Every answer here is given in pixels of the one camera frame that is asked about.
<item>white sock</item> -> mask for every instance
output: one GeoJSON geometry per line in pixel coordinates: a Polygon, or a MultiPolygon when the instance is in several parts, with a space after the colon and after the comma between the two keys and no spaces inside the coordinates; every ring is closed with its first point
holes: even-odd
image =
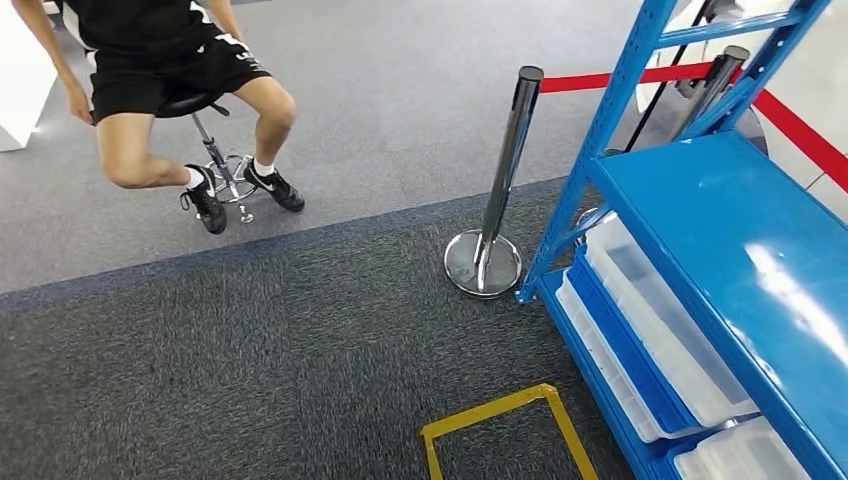
{"type": "Polygon", "coordinates": [[[258,173],[260,177],[267,177],[268,175],[274,173],[274,171],[276,170],[276,168],[274,168],[273,163],[266,167],[265,165],[262,165],[261,163],[257,162],[255,158],[253,159],[253,168],[256,170],[256,173],[258,173]]]}
{"type": "Polygon", "coordinates": [[[188,179],[188,183],[186,184],[187,189],[191,190],[197,188],[201,183],[203,183],[204,180],[206,180],[206,177],[204,177],[203,174],[198,172],[197,169],[186,167],[186,170],[188,170],[188,174],[190,176],[188,179]]]}

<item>black sneaker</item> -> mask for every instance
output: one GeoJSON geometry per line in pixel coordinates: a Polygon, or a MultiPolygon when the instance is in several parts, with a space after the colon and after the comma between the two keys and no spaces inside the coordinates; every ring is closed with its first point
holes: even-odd
{"type": "Polygon", "coordinates": [[[197,165],[186,165],[186,168],[200,172],[203,175],[203,183],[180,195],[183,210],[191,209],[189,202],[193,203],[206,230],[213,235],[223,233],[227,229],[227,212],[215,196],[215,174],[212,170],[197,165]]]}
{"type": "Polygon", "coordinates": [[[274,201],[290,212],[299,212],[306,204],[297,189],[289,185],[289,182],[285,181],[276,170],[267,177],[261,177],[256,173],[253,162],[250,162],[250,165],[244,169],[244,179],[270,193],[274,201]]]}

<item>stool caster wheel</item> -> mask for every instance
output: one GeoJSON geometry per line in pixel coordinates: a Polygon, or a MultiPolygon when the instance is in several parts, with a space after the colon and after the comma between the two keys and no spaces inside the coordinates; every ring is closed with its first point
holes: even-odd
{"type": "Polygon", "coordinates": [[[239,204],[239,212],[241,212],[241,223],[248,224],[253,221],[253,214],[249,213],[244,205],[239,204]]]}

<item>chrome stanchion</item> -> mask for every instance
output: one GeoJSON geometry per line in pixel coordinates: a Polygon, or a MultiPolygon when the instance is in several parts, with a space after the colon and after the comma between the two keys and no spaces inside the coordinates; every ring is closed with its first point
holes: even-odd
{"type": "Polygon", "coordinates": [[[695,86],[692,98],[689,100],[689,106],[671,130],[669,142],[675,140],[695,117],[712,105],[716,97],[727,88],[733,73],[750,56],[751,52],[748,50],[730,45],[724,49],[723,54],[716,57],[707,76],[695,86]]]}
{"type": "Polygon", "coordinates": [[[491,298],[506,293],[521,276],[518,249],[499,233],[543,76],[537,67],[521,67],[518,71],[498,170],[483,214],[483,228],[460,233],[445,250],[448,278],[476,297],[491,298]]]}

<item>yellow floor tape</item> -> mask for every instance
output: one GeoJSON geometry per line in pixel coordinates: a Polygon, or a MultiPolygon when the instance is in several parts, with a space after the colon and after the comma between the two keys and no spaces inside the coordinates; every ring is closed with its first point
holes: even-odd
{"type": "Polygon", "coordinates": [[[433,440],[437,437],[543,398],[548,401],[548,406],[554,414],[554,419],[559,426],[559,430],[565,438],[565,444],[571,452],[574,462],[577,463],[580,476],[584,480],[597,480],[598,475],[595,473],[595,468],[592,467],[592,462],[589,461],[589,456],[586,455],[586,450],[583,448],[583,444],[574,430],[574,425],[571,424],[571,419],[568,418],[568,413],[565,412],[565,407],[562,405],[559,393],[557,393],[556,388],[546,383],[521,390],[520,392],[425,425],[421,429],[421,436],[424,437],[424,447],[427,449],[430,480],[442,480],[442,470],[439,467],[439,459],[436,457],[436,447],[433,445],[433,440]]]}

